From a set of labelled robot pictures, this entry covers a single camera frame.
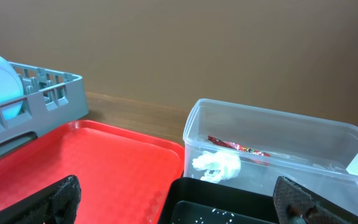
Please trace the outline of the red snack wrapper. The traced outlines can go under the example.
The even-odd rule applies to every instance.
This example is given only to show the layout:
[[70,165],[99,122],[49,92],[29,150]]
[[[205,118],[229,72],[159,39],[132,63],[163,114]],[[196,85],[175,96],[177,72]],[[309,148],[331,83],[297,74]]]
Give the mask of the red snack wrapper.
[[[259,150],[253,149],[253,148],[245,147],[245,146],[242,146],[235,142],[222,141],[222,140],[220,140],[216,137],[210,136],[210,135],[208,135],[207,138],[208,138],[208,141],[212,142],[214,145],[217,145],[217,146],[226,147],[226,148],[230,148],[230,149],[233,149],[236,151],[246,152],[249,154],[255,154],[258,156],[270,157],[270,154],[267,152],[262,152],[262,151],[259,151]],[[247,162],[252,162],[254,164],[260,164],[263,166],[269,166],[268,162],[259,161],[259,160],[255,160],[255,159],[244,158],[241,160],[247,161]]]

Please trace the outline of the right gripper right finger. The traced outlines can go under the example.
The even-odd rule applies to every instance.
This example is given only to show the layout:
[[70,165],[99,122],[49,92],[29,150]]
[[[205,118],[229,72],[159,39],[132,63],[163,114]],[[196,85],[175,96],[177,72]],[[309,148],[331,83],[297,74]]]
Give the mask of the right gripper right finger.
[[284,176],[277,178],[273,204],[279,224],[358,224],[358,215]]

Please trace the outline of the white napkin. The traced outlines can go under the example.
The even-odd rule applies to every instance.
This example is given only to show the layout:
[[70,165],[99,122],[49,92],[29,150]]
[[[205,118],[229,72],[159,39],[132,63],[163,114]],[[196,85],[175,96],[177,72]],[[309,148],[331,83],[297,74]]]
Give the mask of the white napkin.
[[222,180],[229,180],[239,175],[241,160],[239,156],[224,151],[215,153],[204,151],[202,155],[193,159],[192,166],[197,171],[204,171],[200,180],[218,184]]

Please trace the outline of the rice and peanut shells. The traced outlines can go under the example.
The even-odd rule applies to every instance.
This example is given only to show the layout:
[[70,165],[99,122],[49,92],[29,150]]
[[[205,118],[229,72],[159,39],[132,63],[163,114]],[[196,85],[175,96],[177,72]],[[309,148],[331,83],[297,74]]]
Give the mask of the rice and peanut shells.
[[193,223],[197,224],[229,224],[232,223],[234,214],[216,208],[200,209],[195,212]]

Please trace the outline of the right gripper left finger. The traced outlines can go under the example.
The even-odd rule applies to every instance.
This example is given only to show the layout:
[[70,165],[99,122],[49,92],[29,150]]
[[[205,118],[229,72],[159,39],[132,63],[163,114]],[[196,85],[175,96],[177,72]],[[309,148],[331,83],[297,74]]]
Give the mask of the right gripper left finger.
[[1,210],[0,224],[74,224],[80,201],[80,181],[68,175]]

